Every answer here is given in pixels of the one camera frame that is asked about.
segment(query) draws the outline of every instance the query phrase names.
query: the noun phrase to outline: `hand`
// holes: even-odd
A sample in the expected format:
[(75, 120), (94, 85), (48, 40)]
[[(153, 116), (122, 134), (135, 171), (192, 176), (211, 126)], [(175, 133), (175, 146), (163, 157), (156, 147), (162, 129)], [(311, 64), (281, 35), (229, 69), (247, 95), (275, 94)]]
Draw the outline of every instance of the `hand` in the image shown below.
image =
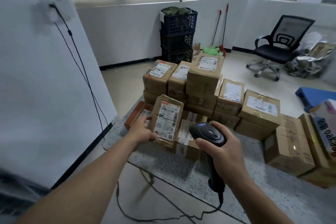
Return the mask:
[(216, 121), (212, 121), (211, 124), (226, 137), (226, 143), (217, 147), (209, 141), (197, 138), (196, 144), (199, 149), (212, 157), (217, 173), (229, 187), (241, 179), (249, 178), (239, 139), (224, 125)]
[(150, 116), (143, 116), (134, 122), (127, 133), (127, 137), (135, 140), (136, 144), (145, 143), (149, 139), (155, 140), (157, 135), (145, 127), (146, 120), (151, 119)]

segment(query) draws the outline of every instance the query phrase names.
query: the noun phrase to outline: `black mesh chair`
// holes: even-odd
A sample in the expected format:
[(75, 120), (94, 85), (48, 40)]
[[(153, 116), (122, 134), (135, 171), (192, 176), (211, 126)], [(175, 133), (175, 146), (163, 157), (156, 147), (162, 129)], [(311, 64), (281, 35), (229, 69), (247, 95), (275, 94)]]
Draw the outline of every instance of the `black mesh chair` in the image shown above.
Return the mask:
[[(271, 71), (276, 74), (274, 80), (276, 82), (279, 81), (279, 65), (271, 65), (271, 62), (285, 64), (296, 58), (299, 53), (295, 52), (295, 50), (299, 47), (301, 39), (314, 22), (314, 20), (297, 16), (281, 16), (271, 35), (259, 37), (254, 42), (256, 49), (252, 53), (267, 59), (267, 61), (250, 63), (247, 64), (246, 67), (252, 65), (262, 66), (254, 77), (259, 77), (267, 68), (271, 69)], [(258, 47), (258, 41), (260, 39), (266, 39), (269, 44)], [(274, 44), (283, 44), (287, 48), (277, 47), (274, 46)]]

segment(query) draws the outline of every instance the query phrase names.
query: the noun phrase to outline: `barcode scanner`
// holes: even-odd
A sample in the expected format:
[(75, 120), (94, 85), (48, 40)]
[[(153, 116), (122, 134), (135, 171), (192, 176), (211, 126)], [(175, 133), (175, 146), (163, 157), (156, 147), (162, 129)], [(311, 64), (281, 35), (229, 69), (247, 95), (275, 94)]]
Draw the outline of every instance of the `barcode scanner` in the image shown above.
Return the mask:
[[(210, 143), (213, 143), (217, 147), (221, 147), (226, 143), (225, 136), (218, 129), (207, 122), (193, 124), (189, 128), (189, 132), (195, 140), (197, 138), (202, 138), (209, 141)], [(213, 164), (212, 157), (209, 154), (207, 154), (207, 159), (210, 168), (210, 179), (208, 180), (209, 187), (214, 192), (217, 192), (219, 197), (222, 198), (225, 189), (225, 183), (218, 175)]]

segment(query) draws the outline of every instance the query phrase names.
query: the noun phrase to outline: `granite table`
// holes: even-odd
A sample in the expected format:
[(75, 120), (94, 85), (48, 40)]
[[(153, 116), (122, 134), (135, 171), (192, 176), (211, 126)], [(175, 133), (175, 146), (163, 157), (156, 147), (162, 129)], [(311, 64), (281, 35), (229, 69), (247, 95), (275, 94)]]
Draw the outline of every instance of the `granite table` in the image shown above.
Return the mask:
[[(127, 133), (124, 122), (143, 96), (110, 130), (103, 144), (105, 150)], [(265, 164), (263, 146), (258, 140), (235, 133), (241, 140), (246, 168), (255, 183), (295, 223), (336, 223), (336, 190), (322, 189)], [(172, 186), (212, 205), (219, 205), (218, 196), (208, 187), (208, 165), (192, 162), (169, 153), (162, 145), (147, 142), (133, 152), (128, 162)], [(226, 187), (222, 212), (250, 223), (246, 213)]]

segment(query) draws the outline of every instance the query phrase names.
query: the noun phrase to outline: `black plastic crate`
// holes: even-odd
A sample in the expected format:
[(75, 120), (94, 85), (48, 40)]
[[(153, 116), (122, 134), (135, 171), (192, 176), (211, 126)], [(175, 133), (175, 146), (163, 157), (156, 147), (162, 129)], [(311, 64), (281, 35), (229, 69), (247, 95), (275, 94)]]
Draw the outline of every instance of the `black plastic crate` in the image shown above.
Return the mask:
[(161, 30), (166, 35), (178, 35), (195, 32), (198, 12), (190, 10), (183, 15), (165, 15), (164, 22), (161, 22)]
[(179, 35), (166, 35), (160, 30), (161, 47), (168, 53), (190, 50), (193, 45), (195, 32)]
[(191, 62), (192, 58), (193, 58), (193, 50), (177, 53), (167, 53), (162, 48), (162, 60), (164, 61), (179, 64), (181, 61)]

